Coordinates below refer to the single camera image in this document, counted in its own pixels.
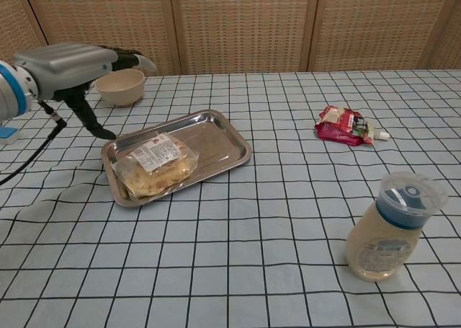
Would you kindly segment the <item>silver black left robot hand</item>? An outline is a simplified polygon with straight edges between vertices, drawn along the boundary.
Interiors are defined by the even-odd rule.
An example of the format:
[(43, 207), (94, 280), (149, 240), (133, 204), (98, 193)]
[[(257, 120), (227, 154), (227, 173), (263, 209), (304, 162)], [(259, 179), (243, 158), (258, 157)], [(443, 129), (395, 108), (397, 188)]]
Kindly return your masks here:
[(156, 71), (156, 65), (137, 50), (61, 43), (16, 53), (12, 66), (1, 67), (1, 75), (13, 91), (19, 114), (26, 112), (28, 97), (65, 102), (93, 136), (114, 140), (116, 135), (98, 123), (85, 95), (98, 78), (134, 67)]

